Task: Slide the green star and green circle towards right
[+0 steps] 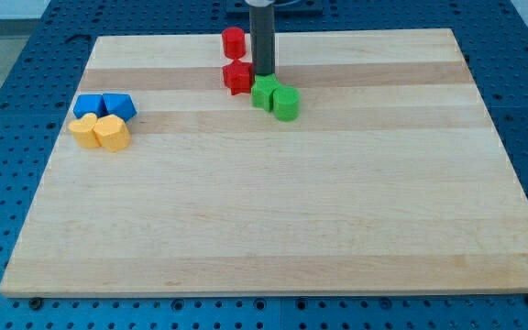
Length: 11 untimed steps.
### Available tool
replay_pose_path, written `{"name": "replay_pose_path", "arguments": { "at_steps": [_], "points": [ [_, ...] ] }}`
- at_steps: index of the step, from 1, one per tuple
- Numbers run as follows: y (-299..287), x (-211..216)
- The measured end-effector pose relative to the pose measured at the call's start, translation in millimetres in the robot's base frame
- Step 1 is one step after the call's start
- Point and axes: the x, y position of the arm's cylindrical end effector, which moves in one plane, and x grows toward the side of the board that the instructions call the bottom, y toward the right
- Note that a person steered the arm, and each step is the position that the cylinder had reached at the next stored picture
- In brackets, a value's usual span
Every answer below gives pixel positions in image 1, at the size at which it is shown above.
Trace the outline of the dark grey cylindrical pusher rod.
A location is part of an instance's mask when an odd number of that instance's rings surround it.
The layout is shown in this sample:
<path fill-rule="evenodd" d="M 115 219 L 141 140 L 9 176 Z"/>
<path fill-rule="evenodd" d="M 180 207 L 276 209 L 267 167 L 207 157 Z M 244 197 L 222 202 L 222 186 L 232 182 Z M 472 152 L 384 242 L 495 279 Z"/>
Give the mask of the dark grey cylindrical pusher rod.
<path fill-rule="evenodd" d="M 272 0 L 248 0 L 251 55 L 254 73 L 275 72 L 275 16 Z"/>

